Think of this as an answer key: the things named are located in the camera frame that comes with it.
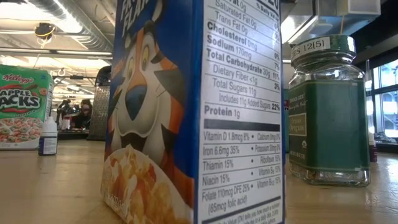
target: small bottle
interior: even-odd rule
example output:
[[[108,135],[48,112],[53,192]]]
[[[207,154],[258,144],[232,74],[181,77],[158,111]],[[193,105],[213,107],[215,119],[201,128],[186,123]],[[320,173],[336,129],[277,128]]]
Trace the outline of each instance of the small bottle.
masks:
[[[369,138],[369,157],[371,158],[371,162],[377,162],[377,147],[376,141],[374,140],[374,135],[372,133],[368,133]]]
[[[56,155],[58,148],[57,124],[52,117],[48,117],[43,124],[39,139],[39,156]]]

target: glass jar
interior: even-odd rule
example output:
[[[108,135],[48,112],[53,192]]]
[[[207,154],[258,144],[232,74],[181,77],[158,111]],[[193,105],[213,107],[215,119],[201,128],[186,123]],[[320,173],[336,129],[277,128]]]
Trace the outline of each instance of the glass jar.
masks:
[[[354,39],[328,35],[292,49],[290,171],[309,184],[370,183],[364,73]]]

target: wooden table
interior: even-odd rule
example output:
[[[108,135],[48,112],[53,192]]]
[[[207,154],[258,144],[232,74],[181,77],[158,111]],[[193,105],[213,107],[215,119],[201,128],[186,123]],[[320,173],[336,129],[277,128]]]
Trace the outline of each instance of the wooden table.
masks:
[[[102,202],[103,142],[61,141],[58,155],[0,151],[0,223],[113,224]],[[398,156],[380,154],[367,188],[319,187],[287,175],[287,223],[398,223]]]

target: nutrition facts label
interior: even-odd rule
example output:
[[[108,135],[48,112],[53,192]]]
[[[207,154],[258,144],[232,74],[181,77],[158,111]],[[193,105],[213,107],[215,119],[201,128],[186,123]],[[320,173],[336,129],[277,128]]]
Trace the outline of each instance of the nutrition facts label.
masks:
[[[282,223],[279,0],[204,0],[198,223]]]

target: cereal box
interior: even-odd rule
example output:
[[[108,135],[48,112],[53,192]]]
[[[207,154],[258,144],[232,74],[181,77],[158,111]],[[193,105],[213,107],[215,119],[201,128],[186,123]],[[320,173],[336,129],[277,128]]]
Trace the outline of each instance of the cereal box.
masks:
[[[43,70],[0,65],[0,149],[36,149],[53,80]]]
[[[101,194],[128,224],[283,223],[276,0],[119,0]]]

